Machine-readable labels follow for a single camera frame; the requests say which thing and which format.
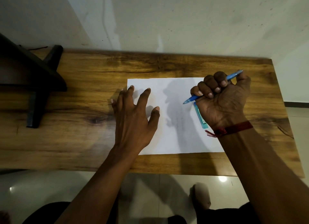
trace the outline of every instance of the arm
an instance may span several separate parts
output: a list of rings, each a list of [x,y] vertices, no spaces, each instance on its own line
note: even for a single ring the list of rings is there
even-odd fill
[[[157,130],[159,107],[152,110],[149,121],[146,104],[150,89],[133,104],[134,87],[121,91],[117,101],[112,100],[116,117],[115,145],[95,175],[79,192],[56,221],[60,223],[106,223],[117,197],[121,182],[141,150]]]
[[[239,74],[234,85],[217,72],[191,89],[198,91],[206,96],[197,100],[200,113],[213,130],[247,121],[243,107],[250,78],[245,74]],[[218,139],[262,223],[308,222],[309,188],[254,129]]]

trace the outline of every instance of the person's left hand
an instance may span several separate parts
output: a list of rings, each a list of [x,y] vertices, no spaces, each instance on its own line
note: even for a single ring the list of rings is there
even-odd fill
[[[119,93],[117,101],[111,100],[116,117],[115,147],[127,153],[138,155],[154,136],[159,122],[160,108],[155,107],[148,121],[146,105],[150,95],[147,88],[139,97],[137,105],[133,103],[134,86]]]

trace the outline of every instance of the person's right arm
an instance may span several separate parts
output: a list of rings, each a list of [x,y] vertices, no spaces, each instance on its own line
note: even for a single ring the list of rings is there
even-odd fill
[[[192,94],[200,95],[199,91],[204,97],[196,103],[213,130],[247,121],[243,107],[250,78],[244,73],[236,85],[227,83],[223,72],[206,76],[191,89]],[[309,222],[309,188],[263,137],[251,128],[218,139],[262,223]]]

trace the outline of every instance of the black stand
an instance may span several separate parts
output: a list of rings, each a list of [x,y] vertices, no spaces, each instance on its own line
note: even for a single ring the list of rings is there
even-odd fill
[[[65,92],[66,82],[56,72],[63,48],[55,45],[44,60],[0,34],[0,85],[31,91],[27,127],[38,128],[51,91]]]
[[[51,70],[56,71],[63,52],[60,45],[55,45],[49,54],[44,58],[44,62]],[[38,128],[42,115],[45,112],[45,106],[50,91],[39,90],[30,93],[29,110],[27,116],[27,127]]]

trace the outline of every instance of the hand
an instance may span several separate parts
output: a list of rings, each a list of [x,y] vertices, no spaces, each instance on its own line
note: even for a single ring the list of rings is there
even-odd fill
[[[234,85],[222,71],[207,75],[191,89],[191,94],[203,97],[196,100],[201,116],[213,130],[247,121],[243,108],[250,94],[251,79],[241,72]]]
[[[139,97],[137,105],[133,103],[134,86],[119,93],[117,101],[111,100],[116,118],[115,146],[128,153],[138,155],[154,136],[159,122],[160,108],[155,107],[149,121],[146,116],[146,105],[150,95],[147,88]]]

